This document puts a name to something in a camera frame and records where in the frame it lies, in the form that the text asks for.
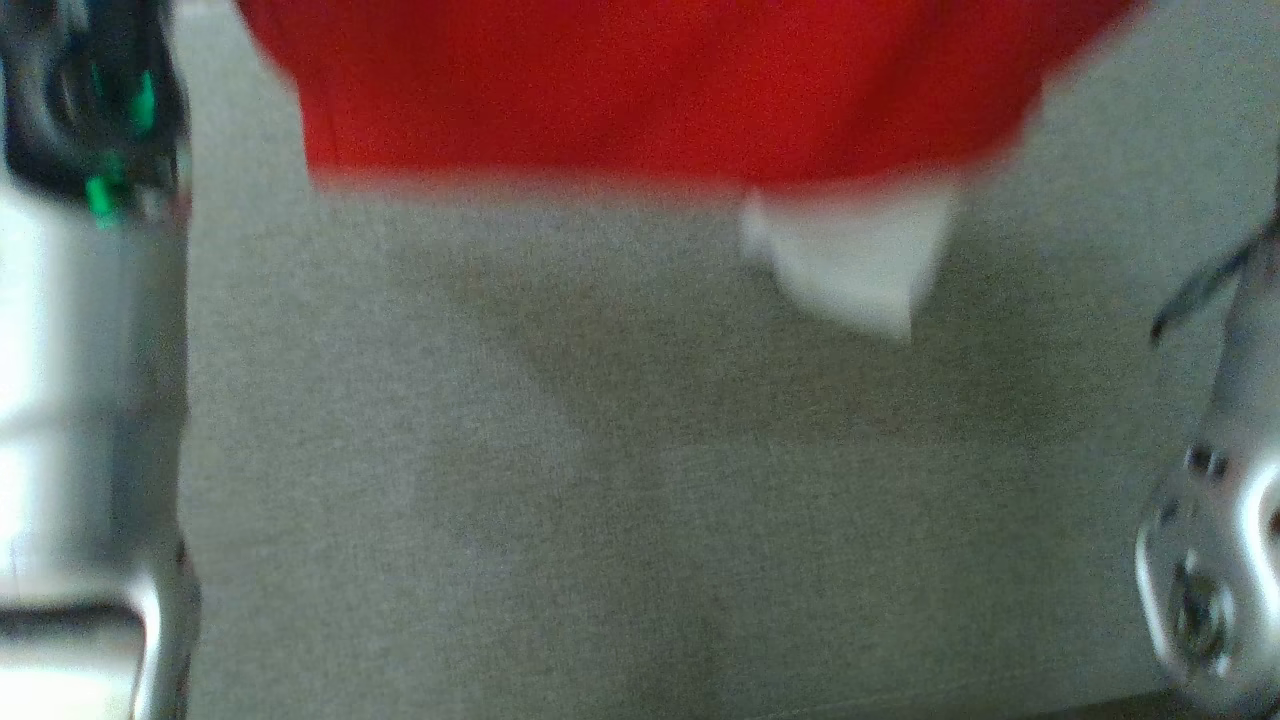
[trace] red shirt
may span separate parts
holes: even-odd
[[[312,172],[778,186],[956,168],[1138,0],[239,0]]]

